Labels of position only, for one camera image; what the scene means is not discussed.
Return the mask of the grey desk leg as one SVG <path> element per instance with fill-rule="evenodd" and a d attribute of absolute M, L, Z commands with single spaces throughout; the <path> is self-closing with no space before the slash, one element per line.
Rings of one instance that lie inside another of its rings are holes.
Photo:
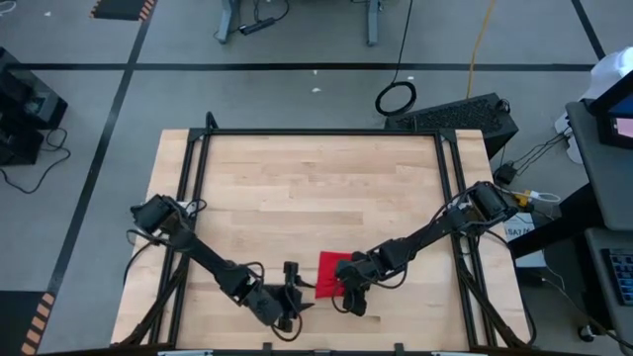
<path fill-rule="evenodd" d="M 367 0 L 367 46 L 378 43 L 380 0 Z"/>
<path fill-rule="evenodd" d="M 221 20 L 214 37 L 221 45 L 225 45 L 232 32 L 231 26 L 239 22 L 241 0 L 221 0 L 221 3 Z"/>

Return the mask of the black desk beam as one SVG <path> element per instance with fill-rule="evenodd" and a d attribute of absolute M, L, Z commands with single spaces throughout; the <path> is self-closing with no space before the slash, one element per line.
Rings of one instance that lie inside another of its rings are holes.
<path fill-rule="evenodd" d="M 515 258 L 523 257 L 590 227 L 604 227 L 604 220 L 590 183 L 585 184 L 558 206 L 560 216 L 508 243 Z"/>

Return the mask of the black equipment case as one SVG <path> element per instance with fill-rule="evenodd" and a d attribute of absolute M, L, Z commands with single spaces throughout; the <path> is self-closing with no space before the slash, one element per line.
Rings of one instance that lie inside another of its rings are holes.
<path fill-rule="evenodd" d="M 0 46 L 0 166 L 33 165 L 45 140 L 67 109 L 67 102 Z"/>

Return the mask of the black keyboard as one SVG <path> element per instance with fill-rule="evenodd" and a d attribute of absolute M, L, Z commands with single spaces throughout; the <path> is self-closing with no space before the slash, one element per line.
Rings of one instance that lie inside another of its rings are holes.
<path fill-rule="evenodd" d="M 633 249 L 600 251 L 615 296 L 624 307 L 633 307 Z"/>

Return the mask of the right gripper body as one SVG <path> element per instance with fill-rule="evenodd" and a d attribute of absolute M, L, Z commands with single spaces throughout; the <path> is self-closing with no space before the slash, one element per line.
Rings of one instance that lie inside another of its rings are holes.
<path fill-rule="evenodd" d="M 354 274 L 345 277 L 345 281 L 354 285 L 352 298 L 345 298 L 345 309 L 357 316 L 363 316 L 367 309 L 366 293 L 370 286 L 377 282 L 385 271 L 378 251 L 352 253 L 351 261 L 354 264 Z"/>

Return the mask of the white plastic bag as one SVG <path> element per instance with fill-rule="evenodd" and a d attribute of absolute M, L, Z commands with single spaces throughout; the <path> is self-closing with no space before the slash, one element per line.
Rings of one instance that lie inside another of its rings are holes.
<path fill-rule="evenodd" d="M 590 71 L 588 97 L 596 99 L 633 70 L 633 46 L 611 53 Z"/>

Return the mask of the grey desk top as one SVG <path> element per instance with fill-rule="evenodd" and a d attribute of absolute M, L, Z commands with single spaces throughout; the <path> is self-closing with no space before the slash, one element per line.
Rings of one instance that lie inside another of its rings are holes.
<path fill-rule="evenodd" d="M 633 149 L 601 143 L 596 118 L 583 102 L 565 109 L 604 224 L 633 230 Z"/>

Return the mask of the black orange hazard mat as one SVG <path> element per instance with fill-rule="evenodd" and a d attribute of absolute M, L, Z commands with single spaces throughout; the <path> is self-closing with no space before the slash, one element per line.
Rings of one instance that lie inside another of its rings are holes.
<path fill-rule="evenodd" d="M 38 353 L 56 295 L 0 291 L 0 356 Z"/>
<path fill-rule="evenodd" d="M 146 21 L 156 0 L 97 0 L 90 17 L 106 20 Z"/>

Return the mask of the red cloth napkin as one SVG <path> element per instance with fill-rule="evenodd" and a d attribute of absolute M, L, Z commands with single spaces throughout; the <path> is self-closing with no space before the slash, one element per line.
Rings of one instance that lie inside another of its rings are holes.
<path fill-rule="evenodd" d="M 351 253 L 322 251 L 319 255 L 315 298 L 325 299 L 330 297 L 342 297 L 344 288 L 335 277 L 336 267 L 339 261 L 350 261 Z"/>

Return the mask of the black power strip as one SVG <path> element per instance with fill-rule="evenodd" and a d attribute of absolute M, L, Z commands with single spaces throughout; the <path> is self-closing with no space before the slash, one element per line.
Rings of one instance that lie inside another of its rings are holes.
<path fill-rule="evenodd" d="M 273 17 L 261 20 L 261 21 L 257 21 L 254 24 L 251 25 L 242 25 L 238 28 L 238 30 L 244 35 L 244 36 L 248 36 L 251 35 L 253 33 L 259 32 L 261 30 L 264 30 L 266 28 L 269 28 L 271 26 L 273 26 L 275 23 L 277 22 L 277 20 Z"/>

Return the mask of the black computer tower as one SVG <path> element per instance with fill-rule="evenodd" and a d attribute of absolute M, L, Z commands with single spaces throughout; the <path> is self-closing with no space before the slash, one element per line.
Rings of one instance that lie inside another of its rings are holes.
<path fill-rule="evenodd" d="M 387 118 L 386 129 L 480 131 L 492 159 L 518 133 L 509 102 L 496 93 L 476 96 Z"/>

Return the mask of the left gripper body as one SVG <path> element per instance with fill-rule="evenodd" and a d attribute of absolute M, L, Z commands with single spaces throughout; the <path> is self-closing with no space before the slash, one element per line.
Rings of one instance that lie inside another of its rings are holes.
<path fill-rule="evenodd" d="M 254 274 L 254 295 L 250 308 L 262 323 L 275 331 L 292 331 L 293 323 L 300 318 L 303 293 L 299 289 L 299 264 L 285 262 L 284 283 L 270 285 L 264 282 L 265 270 Z"/>

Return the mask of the white paper sheet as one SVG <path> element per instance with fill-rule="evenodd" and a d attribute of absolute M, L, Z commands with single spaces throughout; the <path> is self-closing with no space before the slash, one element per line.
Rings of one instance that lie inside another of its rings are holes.
<path fill-rule="evenodd" d="M 535 228 L 533 218 L 528 213 L 515 214 L 508 221 L 504 222 L 503 226 L 507 241 L 513 241 Z M 546 261 L 542 250 L 518 257 L 515 262 L 519 268 L 546 267 Z"/>

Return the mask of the black laptop computer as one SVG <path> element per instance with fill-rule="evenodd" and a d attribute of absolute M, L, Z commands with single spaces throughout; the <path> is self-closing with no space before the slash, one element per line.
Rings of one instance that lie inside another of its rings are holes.
<path fill-rule="evenodd" d="M 602 144 L 633 150 L 633 70 L 592 101 L 588 110 Z"/>

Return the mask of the grey keyboard desk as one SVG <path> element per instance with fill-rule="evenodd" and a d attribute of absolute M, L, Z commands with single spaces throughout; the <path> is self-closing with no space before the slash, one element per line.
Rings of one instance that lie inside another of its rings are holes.
<path fill-rule="evenodd" d="M 622 352 L 633 356 L 633 307 L 624 307 L 612 290 L 606 265 L 600 251 L 605 248 L 633 249 L 633 231 L 612 231 L 604 228 L 589 228 L 584 232 L 591 266 L 590 289 L 597 295 L 594 304 L 601 323 L 631 347 L 621 345 Z"/>

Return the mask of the black power brick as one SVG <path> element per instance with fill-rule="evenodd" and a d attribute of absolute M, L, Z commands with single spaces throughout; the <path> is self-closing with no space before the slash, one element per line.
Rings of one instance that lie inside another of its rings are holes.
<path fill-rule="evenodd" d="M 517 170 L 511 163 L 502 164 L 494 173 L 494 181 L 497 185 L 509 185 L 517 174 Z"/>

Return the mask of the black metal table frame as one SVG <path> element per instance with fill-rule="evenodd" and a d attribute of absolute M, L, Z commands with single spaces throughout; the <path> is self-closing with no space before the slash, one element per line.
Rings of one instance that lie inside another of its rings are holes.
<path fill-rule="evenodd" d="M 169 196 L 218 255 L 251 262 L 264 282 L 283 266 L 317 283 L 322 251 L 365 252 L 429 223 L 477 182 L 494 184 L 478 131 L 202 129 L 166 131 L 144 204 Z M 447 235 L 406 274 L 373 285 L 363 316 L 342 297 L 302 288 L 290 332 L 236 305 L 194 260 L 161 244 L 129 271 L 113 332 L 116 355 L 527 356 L 528 324 L 503 222 Z"/>

